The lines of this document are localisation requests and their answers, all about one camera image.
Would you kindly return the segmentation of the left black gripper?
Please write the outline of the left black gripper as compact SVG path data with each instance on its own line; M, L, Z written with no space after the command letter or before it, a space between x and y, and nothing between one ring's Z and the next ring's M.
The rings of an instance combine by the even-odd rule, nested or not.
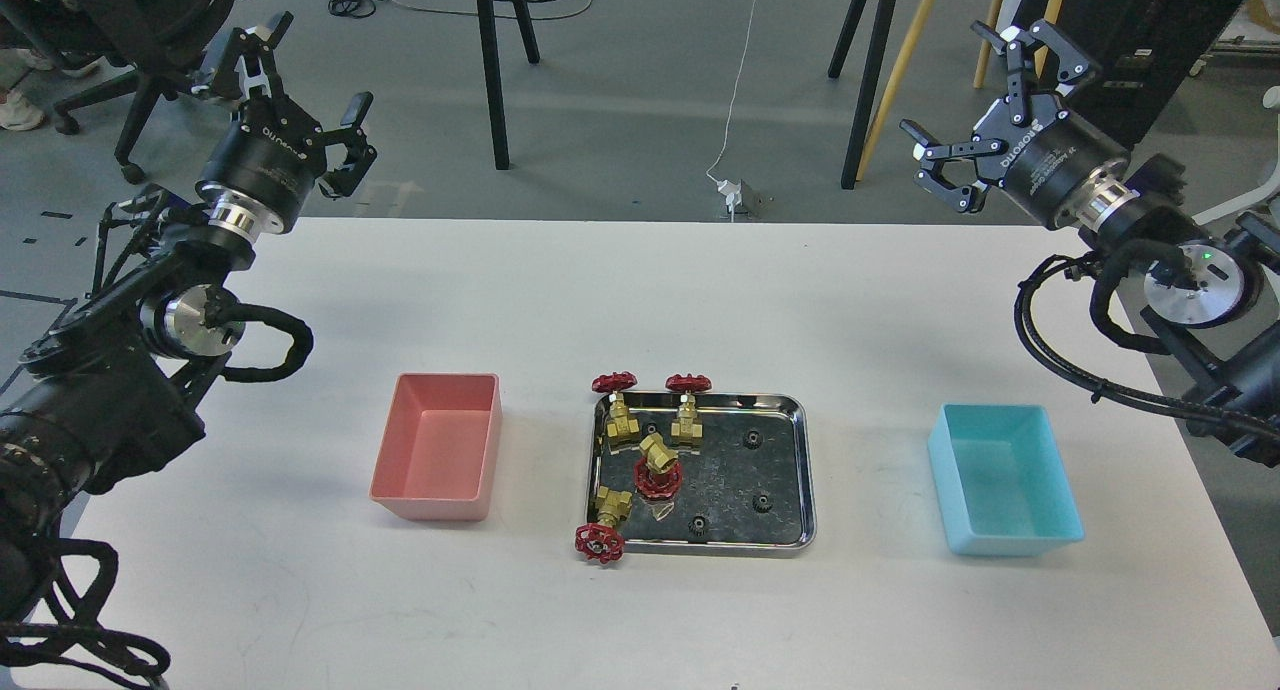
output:
M232 124L205 163L196 192L207 204L210 224L237 236L289 233L319 178L326 198L352 197L378 157L364 131L371 92L355 93L338 128L319 134L323 148L305 142L296 148L283 131L244 122L251 102L270 111L268 122L288 122L291 99L274 49L293 19L292 12L280 12L250 29L220 31L189 76L196 99L230 111ZM330 146L346 148L346 157L325 172L324 148Z

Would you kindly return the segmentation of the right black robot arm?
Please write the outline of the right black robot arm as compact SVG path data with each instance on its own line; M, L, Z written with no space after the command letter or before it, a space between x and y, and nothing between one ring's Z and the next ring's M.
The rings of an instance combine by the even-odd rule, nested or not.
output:
M1242 317L1277 271L1277 228L1244 211L1226 236L1184 213L1184 166L1156 154L1130 172L1126 148L1083 119L1066 99L1091 83L1091 58L1048 20L996 31L973 23L1007 67L1006 92L969 140L942 143L916 122L916 184L957 213L978 213L1001 189L1050 229L1076 228L1088 252L1052 256L1021 282L1014 321L1021 344L1053 374L1093 399L1180 419L1244 460L1277 466L1277 326L1266 326L1228 358L1196 333ZM1042 338L1036 292L1055 274L1092 277L1092 324L1123 349L1169 356L1193 385L1165 397L1110 381L1074 365Z

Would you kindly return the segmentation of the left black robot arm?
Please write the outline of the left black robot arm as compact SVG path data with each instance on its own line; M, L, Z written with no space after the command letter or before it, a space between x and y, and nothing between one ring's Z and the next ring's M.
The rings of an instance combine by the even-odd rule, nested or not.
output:
M101 229L133 233L97 262L87 301L20 357L33 387L3 412L3 664L64 664L125 689L164 689L169 653L110 630L100 614L119 557L105 542L65 538L82 494L155 472L204 438L197 407L218 379L274 383L305 366L314 334L301 317L225 288L264 234L296 225L311 189L348 197L378 157L362 129L371 93L337 128L285 93L275 51L289 12L218 35L196 93L233 102L229 129L188 204L168 189L113 204Z

